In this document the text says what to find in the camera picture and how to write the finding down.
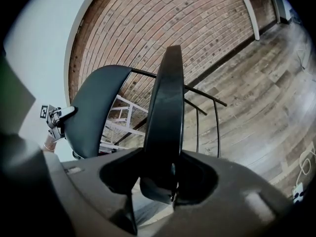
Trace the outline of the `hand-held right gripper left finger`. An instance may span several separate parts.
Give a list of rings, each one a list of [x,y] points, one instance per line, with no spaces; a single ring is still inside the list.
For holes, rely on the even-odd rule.
[[[129,171],[138,149],[61,163],[44,158],[55,192],[76,237],[135,237],[131,189],[137,177]]]

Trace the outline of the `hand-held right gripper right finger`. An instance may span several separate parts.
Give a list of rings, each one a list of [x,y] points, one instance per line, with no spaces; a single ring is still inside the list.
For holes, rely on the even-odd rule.
[[[295,204],[240,164],[184,151],[174,212],[150,237],[261,237],[284,233]]]

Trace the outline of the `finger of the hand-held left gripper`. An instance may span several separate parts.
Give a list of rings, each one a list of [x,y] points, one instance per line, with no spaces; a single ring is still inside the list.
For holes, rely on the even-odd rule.
[[[75,111],[75,107],[69,106],[67,108],[59,109],[59,119],[63,119],[71,115]]]

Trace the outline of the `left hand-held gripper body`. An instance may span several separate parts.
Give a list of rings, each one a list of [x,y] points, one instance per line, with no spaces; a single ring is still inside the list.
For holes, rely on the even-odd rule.
[[[53,107],[52,105],[42,105],[40,110],[40,118],[45,119],[49,127],[48,133],[52,143],[65,137],[64,125],[60,122],[58,113],[60,108]]]

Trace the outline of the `black chair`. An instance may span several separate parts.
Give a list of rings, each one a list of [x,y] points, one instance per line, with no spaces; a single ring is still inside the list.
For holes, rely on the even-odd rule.
[[[65,121],[66,139],[81,158],[98,155],[106,119],[133,68],[107,65],[92,72],[73,99],[75,114]],[[128,195],[136,181],[149,199],[176,205],[198,204],[217,185],[215,171],[184,154],[184,75],[181,47],[170,46],[151,93],[144,146],[105,166],[102,181]]]

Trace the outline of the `person's left forearm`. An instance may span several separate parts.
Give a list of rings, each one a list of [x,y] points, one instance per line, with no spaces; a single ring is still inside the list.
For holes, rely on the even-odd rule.
[[[51,137],[50,135],[47,136],[44,144],[43,144],[43,151],[45,152],[51,152],[54,153],[55,152],[55,148],[56,148],[56,142],[54,142],[53,137]]]

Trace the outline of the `white table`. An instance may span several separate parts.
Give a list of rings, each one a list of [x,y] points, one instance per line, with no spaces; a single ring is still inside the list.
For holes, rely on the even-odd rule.
[[[138,109],[146,114],[148,113],[146,109],[132,103],[120,95],[115,97],[101,136],[99,147],[100,154],[112,154],[127,149],[126,147],[114,143],[114,135],[116,132],[126,132],[145,136],[144,132],[130,127],[133,109]]]

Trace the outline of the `white power strip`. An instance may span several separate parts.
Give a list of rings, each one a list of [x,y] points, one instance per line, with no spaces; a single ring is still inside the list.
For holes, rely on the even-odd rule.
[[[304,187],[303,183],[299,182],[295,188],[292,190],[292,201],[294,204],[299,203],[303,200],[304,197]]]

